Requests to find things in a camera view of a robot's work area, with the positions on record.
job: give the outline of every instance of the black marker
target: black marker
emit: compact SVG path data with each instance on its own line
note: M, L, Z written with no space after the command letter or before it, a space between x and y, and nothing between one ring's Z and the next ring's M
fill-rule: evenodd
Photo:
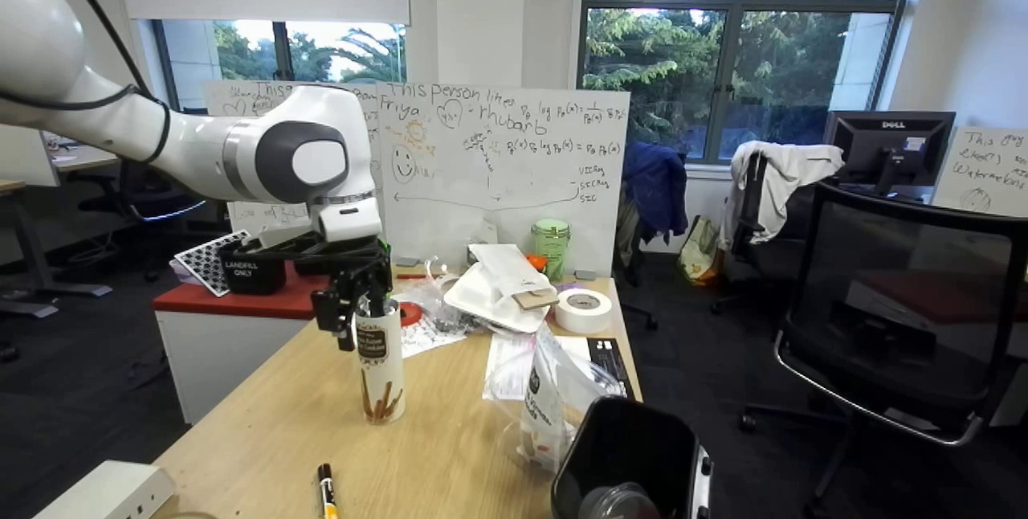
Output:
M327 462L318 468L318 490L322 497L322 518L339 519L335 509L335 487L332 485L332 468Z

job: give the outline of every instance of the computer monitor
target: computer monitor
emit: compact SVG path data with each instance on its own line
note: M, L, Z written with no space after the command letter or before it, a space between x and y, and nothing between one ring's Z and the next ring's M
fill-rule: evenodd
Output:
M934 186L953 128L953 112L830 112L824 142L842 149L839 182Z

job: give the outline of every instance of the green container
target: green container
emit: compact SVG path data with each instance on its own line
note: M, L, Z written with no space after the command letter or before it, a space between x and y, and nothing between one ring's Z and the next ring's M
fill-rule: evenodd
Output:
M540 219L531 227L536 256L546 256L546 277L558 282L564 276L564 255L572 239L572 227L558 219Z

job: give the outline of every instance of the window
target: window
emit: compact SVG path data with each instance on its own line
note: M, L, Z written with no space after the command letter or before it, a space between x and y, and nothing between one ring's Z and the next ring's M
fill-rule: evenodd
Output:
M310 21L152 21L171 103L207 112L216 79L404 82L403 25Z
M903 0L583 0L580 86L631 92L629 141L724 163L873 108Z

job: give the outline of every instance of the masking tape roll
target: masking tape roll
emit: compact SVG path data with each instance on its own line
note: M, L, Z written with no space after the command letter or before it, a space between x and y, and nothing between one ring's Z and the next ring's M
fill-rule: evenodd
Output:
M557 296L557 324L573 333L598 333L611 324L611 299L588 289L566 289Z

